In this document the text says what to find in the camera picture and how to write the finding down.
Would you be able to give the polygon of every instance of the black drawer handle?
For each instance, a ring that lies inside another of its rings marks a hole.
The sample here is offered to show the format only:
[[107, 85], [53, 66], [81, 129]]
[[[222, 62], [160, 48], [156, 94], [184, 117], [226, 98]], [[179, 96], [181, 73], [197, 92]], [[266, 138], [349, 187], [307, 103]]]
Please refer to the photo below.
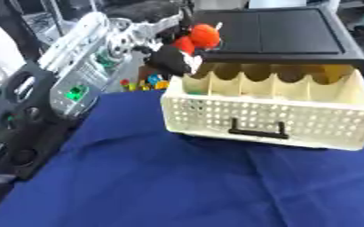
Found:
[[284, 122], [277, 122], [279, 125], [279, 133], [253, 131], [253, 130], [240, 130], [237, 129], [237, 118], [232, 118], [232, 128], [229, 129], [230, 134], [253, 136], [253, 137], [269, 137], [279, 139], [289, 139], [289, 135], [286, 134], [286, 128]]

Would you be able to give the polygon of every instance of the blue tablecloth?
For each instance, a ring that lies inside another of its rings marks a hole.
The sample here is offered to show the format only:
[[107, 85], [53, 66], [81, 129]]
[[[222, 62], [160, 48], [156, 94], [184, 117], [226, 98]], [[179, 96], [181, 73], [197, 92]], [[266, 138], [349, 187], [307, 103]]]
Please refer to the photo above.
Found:
[[364, 227], [364, 150], [172, 134], [161, 95], [102, 97], [0, 205], [0, 227]]

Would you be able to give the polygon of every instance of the drawer compartment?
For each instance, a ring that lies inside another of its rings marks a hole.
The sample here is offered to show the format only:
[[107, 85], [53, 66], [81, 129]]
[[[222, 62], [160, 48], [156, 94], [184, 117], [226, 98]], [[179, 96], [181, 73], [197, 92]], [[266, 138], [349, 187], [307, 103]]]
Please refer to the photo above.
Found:
[[[226, 81], [209, 71], [201, 81], [208, 90], [199, 95], [184, 90], [186, 78], [173, 77], [162, 97], [167, 129], [279, 145], [349, 151], [364, 147], [364, 79], [359, 70], [336, 75], [343, 70], [334, 67], [334, 77], [319, 83], [320, 73], [308, 66], [301, 67], [307, 73], [299, 80], [288, 82], [274, 66], [240, 68]], [[247, 68], [271, 70], [255, 80], [246, 75]]]

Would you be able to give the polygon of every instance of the red toy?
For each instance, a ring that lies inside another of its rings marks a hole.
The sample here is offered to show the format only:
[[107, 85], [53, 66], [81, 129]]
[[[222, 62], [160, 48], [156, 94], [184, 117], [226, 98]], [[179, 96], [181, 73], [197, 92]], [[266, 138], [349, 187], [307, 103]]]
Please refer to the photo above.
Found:
[[190, 35], [182, 36], [174, 42], [174, 46], [183, 52], [193, 55], [196, 48], [213, 49], [219, 45], [218, 30], [206, 24], [199, 24], [192, 28]]

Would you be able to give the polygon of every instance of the black lid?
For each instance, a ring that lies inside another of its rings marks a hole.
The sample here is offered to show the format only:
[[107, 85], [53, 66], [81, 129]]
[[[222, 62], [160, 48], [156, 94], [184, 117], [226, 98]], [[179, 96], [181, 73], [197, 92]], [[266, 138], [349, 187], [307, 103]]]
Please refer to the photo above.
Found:
[[195, 23], [220, 29], [223, 43], [209, 62], [352, 65], [364, 75], [364, 53], [326, 8], [199, 11]]

